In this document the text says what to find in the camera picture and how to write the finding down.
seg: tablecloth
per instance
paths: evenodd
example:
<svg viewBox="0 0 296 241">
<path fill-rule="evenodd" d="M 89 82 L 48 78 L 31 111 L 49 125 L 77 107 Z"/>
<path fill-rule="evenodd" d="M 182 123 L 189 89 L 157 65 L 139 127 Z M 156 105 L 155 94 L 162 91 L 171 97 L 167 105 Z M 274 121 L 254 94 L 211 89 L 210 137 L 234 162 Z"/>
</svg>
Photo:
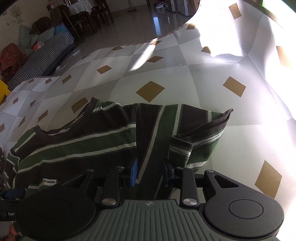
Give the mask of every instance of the tablecloth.
<svg viewBox="0 0 296 241">
<path fill-rule="evenodd" d="M 77 14 L 80 12 L 88 12 L 89 14 L 91 13 L 91 9 L 94 6 L 89 2 L 89 0 L 81 0 L 77 3 L 72 4 L 71 6 L 69 6 L 70 9 L 70 13 Z"/>
</svg>

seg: black circular disc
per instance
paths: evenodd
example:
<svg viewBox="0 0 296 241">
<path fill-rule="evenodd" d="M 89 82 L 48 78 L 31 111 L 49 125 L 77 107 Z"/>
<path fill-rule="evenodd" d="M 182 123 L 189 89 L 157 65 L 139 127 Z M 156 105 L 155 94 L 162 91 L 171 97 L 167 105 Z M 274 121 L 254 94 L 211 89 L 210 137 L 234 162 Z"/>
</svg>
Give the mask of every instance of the black circular disc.
<svg viewBox="0 0 296 241">
<path fill-rule="evenodd" d="M 20 202 L 16 222 L 32 239 L 62 240 L 84 230 L 95 211 L 93 202 L 81 190 L 56 186 Z"/>
<path fill-rule="evenodd" d="M 218 192 L 204 207 L 207 222 L 235 238 L 258 239 L 276 234 L 284 220 L 282 207 L 274 199 L 249 190 L 237 192 L 235 188 L 224 188 Z"/>
</svg>

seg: white cable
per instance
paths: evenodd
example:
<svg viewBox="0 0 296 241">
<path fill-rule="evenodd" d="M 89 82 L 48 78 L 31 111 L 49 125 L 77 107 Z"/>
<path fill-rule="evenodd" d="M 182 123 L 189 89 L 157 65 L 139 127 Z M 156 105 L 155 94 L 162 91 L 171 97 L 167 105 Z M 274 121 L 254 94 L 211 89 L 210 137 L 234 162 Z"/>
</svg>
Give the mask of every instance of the white cable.
<svg viewBox="0 0 296 241">
<path fill-rule="evenodd" d="M 75 55 L 77 55 L 78 53 L 79 53 L 79 51 L 81 50 L 81 48 L 77 48 L 77 49 L 75 49 L 74 51 L 73 51 L 73 54 L 68 58 L 68 60 L 67 60 L 67 63 L 69 62 L 69 59 L 72 57 L 72 56 L 75 56 Z M 60 70 L 62 70 L 66 65 L 67 65 L 67 63 L 61 68 L 60 66 L 58 66 L 57 68 L 56 68 L 56 73 L 57 72 L 59 72 Z"/>
</svg>

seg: yellow object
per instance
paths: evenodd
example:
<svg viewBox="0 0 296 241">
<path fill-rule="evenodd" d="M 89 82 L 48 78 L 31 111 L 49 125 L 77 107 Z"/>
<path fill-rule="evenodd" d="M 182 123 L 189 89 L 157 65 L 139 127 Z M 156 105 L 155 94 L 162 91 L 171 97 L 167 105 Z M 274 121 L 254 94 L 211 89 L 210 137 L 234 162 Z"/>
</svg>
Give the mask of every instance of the yellow object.
<svg viewBox="0 0 296 241">
<path fill-rule="evenodd" d="M 10 90 L 8 90 L 7 85 L 0 80 L 0 100 L 3 101 L 4 95 L 8 96 L 10 94 Z"/>
</svg>

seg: shirt label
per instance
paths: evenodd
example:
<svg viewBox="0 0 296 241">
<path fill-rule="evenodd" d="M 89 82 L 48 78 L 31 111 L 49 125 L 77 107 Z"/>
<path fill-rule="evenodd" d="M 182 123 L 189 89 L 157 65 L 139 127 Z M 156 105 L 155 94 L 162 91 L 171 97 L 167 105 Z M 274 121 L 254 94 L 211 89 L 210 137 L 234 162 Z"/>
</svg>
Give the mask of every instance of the shirt label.
<svg viewBox="0 0 296 241">
<path fill-rule="evenodd" d="M 57 183 L 57 181 L 55 179 L 47 179 L 47 178 L 44 178 L 42 180 L 42 184 L 43 185 L 46 185 L 46 186 L 53 186 L 56 183 Z"/>
</svg>

